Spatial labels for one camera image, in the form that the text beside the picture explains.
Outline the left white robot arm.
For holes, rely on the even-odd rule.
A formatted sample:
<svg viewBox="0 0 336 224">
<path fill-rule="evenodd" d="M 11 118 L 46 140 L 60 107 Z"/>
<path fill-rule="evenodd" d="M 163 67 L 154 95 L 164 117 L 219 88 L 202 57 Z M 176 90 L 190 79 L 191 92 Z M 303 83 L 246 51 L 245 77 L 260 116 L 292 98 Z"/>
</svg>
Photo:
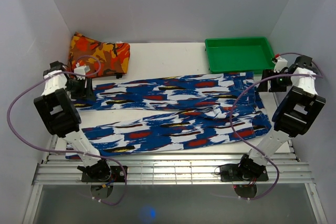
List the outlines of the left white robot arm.
<svg viewBox="0 0 336 224">
<path fill-rule="evenodd" d="M 88 66 L 78 66 L 75 73 L 79 77 L 70 77 L 65 73 L 65 65 L 52 62 L 50 69 L 43 73 L 45 82 L 41 96 L 34 99 L 34 105 L 48 132 L 65 140 L 75 151 L 79 151 L 83 165 L 78 169 L 89 178 L 100 182 L 111 178 L 111 168 L 107 161 L 100 158 L 99 151 L 84 135 L 80 124 L 81 117 L 73 104 L 73 99 L 94 102 L 92 80 L 84 75 L 90 71 Z"/>
</svg>

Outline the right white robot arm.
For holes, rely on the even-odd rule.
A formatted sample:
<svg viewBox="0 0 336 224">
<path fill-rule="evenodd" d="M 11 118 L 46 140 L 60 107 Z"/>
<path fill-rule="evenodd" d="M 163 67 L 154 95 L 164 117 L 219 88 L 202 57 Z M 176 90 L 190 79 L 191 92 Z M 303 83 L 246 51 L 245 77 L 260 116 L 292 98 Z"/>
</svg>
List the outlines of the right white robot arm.
<svg viewBox="0 0 336 224">
<path fill-rule="evenodd" d="M 286 141 L 306 134 L 326 103 L 315 89 L 318 68 L 312 58 L 296 56 L 294 63 L 288 66 L 282 54 L 276 55 L 274 69 L 263 71 L 258 91 L 286 92 L 286 96 L 272 116 L 270 131 L 242 156 L 237 167 L 237 175 L 242 180 L 259 178 L 265 172 L 269 158 Z"/>
</svg>

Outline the blue white patterned trousers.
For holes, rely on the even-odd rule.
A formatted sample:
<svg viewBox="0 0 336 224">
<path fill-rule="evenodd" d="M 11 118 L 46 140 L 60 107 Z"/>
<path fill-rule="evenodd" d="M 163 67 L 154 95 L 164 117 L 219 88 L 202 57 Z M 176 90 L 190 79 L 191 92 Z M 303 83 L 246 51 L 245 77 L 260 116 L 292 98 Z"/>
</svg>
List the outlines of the blue white patterned trousers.
<svg viewBox="0 0 336 224">
<path fill-rule="evenodd" d="M 140 119 L 84 127 L 102 156 L 179 151 L 235 143 L 267 134 L 269 117 L 246 73 L 196 74 L 105 83 L 96 100 L 74 100 L 79 112 L 156 110 Z"/>
</svg>

